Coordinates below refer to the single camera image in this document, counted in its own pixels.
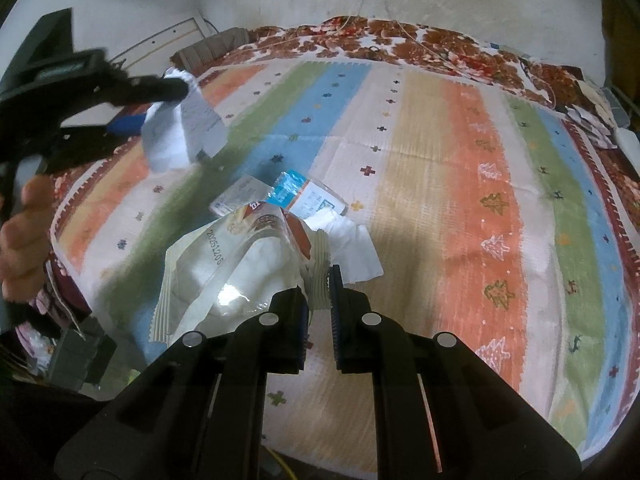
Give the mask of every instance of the striped bedsheet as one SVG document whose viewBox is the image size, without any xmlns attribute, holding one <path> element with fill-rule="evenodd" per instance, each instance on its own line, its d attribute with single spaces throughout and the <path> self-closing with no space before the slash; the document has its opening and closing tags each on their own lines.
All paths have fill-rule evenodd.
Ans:
<svg viewBox="0 0 640 480">
<path fill-rule="evenodd" d="M 457 334 L 582 457 L 606 444 L 638 391 L 640 242 L 579 128 L 500 89 L 382 62 L 249 62 L 200 83 L 230 127 L 219 154 L 151 174 L 132 140 L 56 213 L 56 254 L 105 325 L 155 358 L 166 248 L 242 174 L 272 184 L 296 170 L 368 227 L 385 269 L 359 285 L 373 309 Z M 309 346 L 302 374 L 269 378 L 264 441 L 373 476 L 370 380 L 335 372 L 324 312 Z"/>
</svg>

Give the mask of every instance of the dark clothing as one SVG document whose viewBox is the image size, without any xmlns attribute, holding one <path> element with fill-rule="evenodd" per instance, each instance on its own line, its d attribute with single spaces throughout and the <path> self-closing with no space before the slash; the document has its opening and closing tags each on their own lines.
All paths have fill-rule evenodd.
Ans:
<svg viewBox="0 0 640 480">
<path fill-rule="evenodd" d="M 56 478 L 58 451 L 105 405 L 69 390 L 13 382 L 0 407 L 0 478 Z"/>
</svg>

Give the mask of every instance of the orange stripe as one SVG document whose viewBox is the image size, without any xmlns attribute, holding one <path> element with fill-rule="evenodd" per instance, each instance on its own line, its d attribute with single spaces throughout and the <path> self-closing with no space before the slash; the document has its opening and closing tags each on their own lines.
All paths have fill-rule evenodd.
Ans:
<svg viewBox="0 0 640 480">
<path fill-rule="evenodd" d="M 473 86 L 447 81 L 456 170 L 450 190 L 438 328 L 453 332 L 472 350 L 505 338 L 500 375 L 517 388 L 526 344 L 527 285 L 520 254 L 522 221 L 498 133 Z M 495 180 L 480 164 L 495 164 Z M 492 235 L 510 250 L 503 260 L 481 248 Z"/>
<path fill-rule="evenodd" d="M 254 64 L 240 68 L 230 68 L 220 77 L 206 83 L 202 95 L 211 106 L 216 106 L 233 92 L 249 81 L 254 75 L 264 70 L 265 65 Z"/>
<path fill-rule="evenodd" d="M 129 191 L 149 174 L 148 165 L 139 144 L 109 173 L 76 209 L 74 218 L 60 238 L 69 262 L 81 271 L 84 255 L 95 235 Z"/>
</svg>

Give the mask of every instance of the white tissue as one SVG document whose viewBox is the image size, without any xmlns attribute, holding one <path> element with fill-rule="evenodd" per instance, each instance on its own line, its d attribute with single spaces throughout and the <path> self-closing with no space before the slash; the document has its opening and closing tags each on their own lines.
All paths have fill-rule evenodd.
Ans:
<svg viewBox="0 0 640 480">
<path fill-rule="evenodd" d="M 228 129 L 222 118 L 202 96 L 193 75 L 171 70 L 165 77 L 177 77 L 189 85 L 181 102 L 154 103 L 142 126 L 142 148 L 151 171 L 186 168 L 200 156 L 214 156 L 226 144 Z"/>
<path fill-rule="evenodd" d="M 638 136 L 631 130 L 617 128 L 614 138 L 626 158 L 633 165 L 636 173 L 640 175 L 640 142 L 638 142 Z"/>
<path fill-rule="evenodd" d="M 340 265 L 344 283 L 366 282 L 384 271 L 371 236 L 364 225 L 324 208 L 305 219 L 313 231 L 326 232 L 329 238 L 331 264 Z"/>
</svg>

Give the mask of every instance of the receipt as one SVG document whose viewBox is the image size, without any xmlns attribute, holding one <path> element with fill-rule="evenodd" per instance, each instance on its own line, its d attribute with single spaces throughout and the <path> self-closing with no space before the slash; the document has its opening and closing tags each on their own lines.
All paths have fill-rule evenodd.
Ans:
<svg viewBox="0 0 640 480">
<path fill-rule="evenodd" d="M 169 70 L 189 85 L 181 102 L 154 103 L 142 126 L 142 149 L 151 171 L 185 168 L 201 157 L 213 157 L 226 144 L 228 128 L 202 96 L 193 75 Z"/>
</svg>

